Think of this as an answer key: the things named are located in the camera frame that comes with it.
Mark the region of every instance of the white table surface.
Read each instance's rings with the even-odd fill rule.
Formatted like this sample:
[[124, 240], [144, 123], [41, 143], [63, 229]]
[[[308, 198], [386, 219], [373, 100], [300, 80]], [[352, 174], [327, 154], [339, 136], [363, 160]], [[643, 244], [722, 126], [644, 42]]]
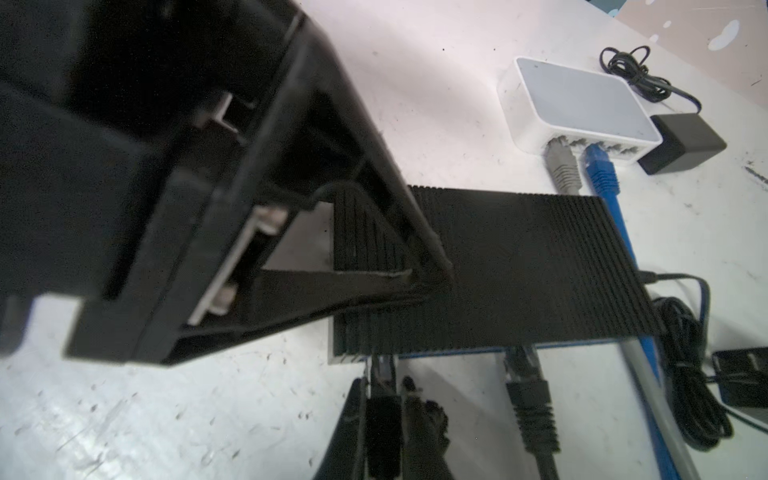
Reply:
[[[495, 86], [516, 55], [599, 69], [603, 47], [647, 40], [583, 0], [311, 0], [411, 184], [554, 192], [542, 160], [513, 144]], [[652, 74], [695, 94], [725, 152], [696, 170], [619, 171], [641, 268], [706, 278], [710, 350], [764, 346], [768, 113], [662, 48]], [[643, 106], [692, 111], [684, 100]], [[652, 292], [697, 302], [694, 286]], [[0, 360], [0, 478], [311, 478], [362, 365], [328, 366], [327, 320], [173, 369], [62, 359], [77, 303], [35, 304], [25, 344]], [[541, 352], [567, 478], [658, 478], [646, 424], [615, 345]], [[537, 478], [492, 354], [401, 362], [444, 405], [457, 479]], [[701, 478], [765, 478], [768, 437], [692, 452]]]

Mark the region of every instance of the cable strain relief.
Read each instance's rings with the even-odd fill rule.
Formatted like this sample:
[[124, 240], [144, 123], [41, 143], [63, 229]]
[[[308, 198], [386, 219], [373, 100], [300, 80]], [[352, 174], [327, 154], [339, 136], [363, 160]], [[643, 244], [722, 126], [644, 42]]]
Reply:
[[638, 270], [637, 278], [644, 285], [650, 285], [659, 281], [659, 276], [656, 272], [649, 272], [647, 270]]
[[550, 169], [550, 175], [558, 192], [578, 195], [578, 191], [581, 188], [581, 177], [579, 176], [576, 164], [559, 165]]
[[560, 452], [550, 405], [516, 406], [515, 415], [526, 452], [533, 455]]
[[619, 194], [619, 180], [610, 161], [595, 161], [587, 165], [587, 174], [594, 191], [601, 197]]

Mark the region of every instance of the black finned heatsink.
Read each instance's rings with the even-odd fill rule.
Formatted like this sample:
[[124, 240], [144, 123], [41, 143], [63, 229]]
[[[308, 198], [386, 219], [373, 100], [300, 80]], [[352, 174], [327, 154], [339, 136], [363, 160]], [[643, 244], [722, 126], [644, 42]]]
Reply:
[[[655, 335], [662, 325], [599, 197], [412, 187], [455, 285], [414, 306], [333, 319], [335, 357]], [[398, 270], [356, 203], [334, 211], [336, 270]]]

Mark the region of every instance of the black cord bundle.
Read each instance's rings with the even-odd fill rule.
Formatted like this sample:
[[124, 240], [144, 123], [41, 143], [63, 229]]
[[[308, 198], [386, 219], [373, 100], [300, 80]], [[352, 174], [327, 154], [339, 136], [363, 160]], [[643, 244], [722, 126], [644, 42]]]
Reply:
[[707, 348], [710, 315], [710, 286], [698, 276], [684, 273], [643, 272], [644, 283], [657, 280], [690, 278], [701, 286], [701, 308], [697, 319], [679, 298], [668, 296], [654, 300], [654, 307], [667, 327], [660, 340], [667, 401], [685, 442], [706, 452], [733, 436], [727, 410], [707, 388], [707, 376], [701, 371]]
[[[640, 61], [637, 61], [634, 57], [634, 53], [638, 50], [645, 50], [645, 56]], [[614, 53], [614, 56], [611, 57], [607, 64], [603, 61], [606, 51]], [[647, 45], [637, 47], [629, 53], [618, 51], [613, 47], [606, 47], [600, 52], [600, 66], [605, 73], [622, 77], [630, 86], [635, 87], [637, 93], [642, 98], [651, 103], [667, 100], [670, 95], [675, 93], [696, 105], [696, 113], [701, 112], [701, 102], [698, 98], [686, 91], [673, 87], [666, 78], [654, 77], [648, 74], [648, 67], [643, 65], [643, 63], [645, 63], [649, 55], [650, 47]]]

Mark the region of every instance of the black plastic mount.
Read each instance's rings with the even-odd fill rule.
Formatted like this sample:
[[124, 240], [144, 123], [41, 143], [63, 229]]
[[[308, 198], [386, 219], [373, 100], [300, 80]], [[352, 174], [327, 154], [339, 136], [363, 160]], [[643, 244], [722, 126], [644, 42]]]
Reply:
[[[450, 282], [438, 237], [297, 8], [73, 3], [50, 15], [82, 22], [48, 37], [87, 25], [82, 58], [50, 54], [46, 70], [45, 55], [22, 51], [3, 61], [0, 84], [0, 260], [12, 267], [0, 295], [82, 296], [68, 355], [175, 364], [330, 314], [418, 302]], [[133, 69], [115, 66], [125, 58]], [[340, 192], [405, 249], [402, 269], [261, 269], [299, 211]], [[206, 302], [225, 283], [237, 293], [214, 315]]]
[[423, 402], [408, 376], [398, 389], [393, 357], [372, 356], [367, 370], [349, 389], [315, 480], [453, 480], [445, 410]]

